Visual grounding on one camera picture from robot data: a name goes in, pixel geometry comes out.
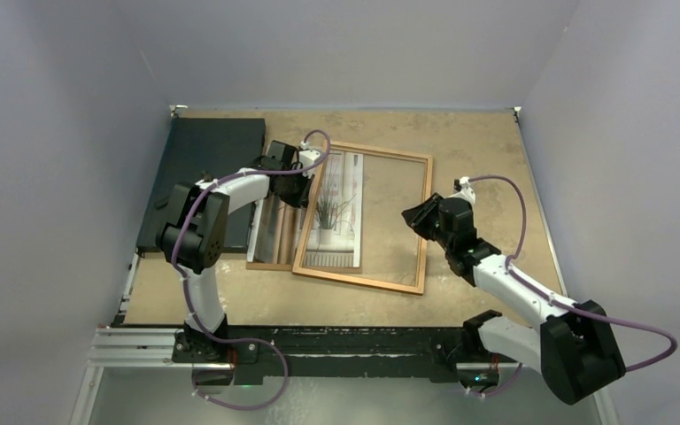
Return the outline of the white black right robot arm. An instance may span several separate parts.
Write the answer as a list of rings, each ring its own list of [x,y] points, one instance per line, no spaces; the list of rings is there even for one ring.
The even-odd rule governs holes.
[[[419,237],[437,243],[455,275],[498,298],[522,319],[497,312],[466,321],[461,340],[474,360],[501,354],[537,371],[552,394],[573,405],[626,374],[605,310],[553,292],[507,264],[506,255],[477,234],[472,205],[432,195],[401,213]]]

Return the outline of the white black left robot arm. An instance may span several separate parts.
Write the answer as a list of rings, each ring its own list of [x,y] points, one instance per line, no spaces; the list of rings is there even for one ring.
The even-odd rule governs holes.
[[[174,187],[156,244],[182,283],[187,309],[183,350],[216,362],[226,356],[228,348],[253,351],[263,345],[254,336],[228,335],[226,314],[218,299],[214,267],[223,251],[228,218],[271,196],[296,208],[306,206],[314,169],[325,158],[325,153],[307,143],[271,142],[267,153],[232,174]]]

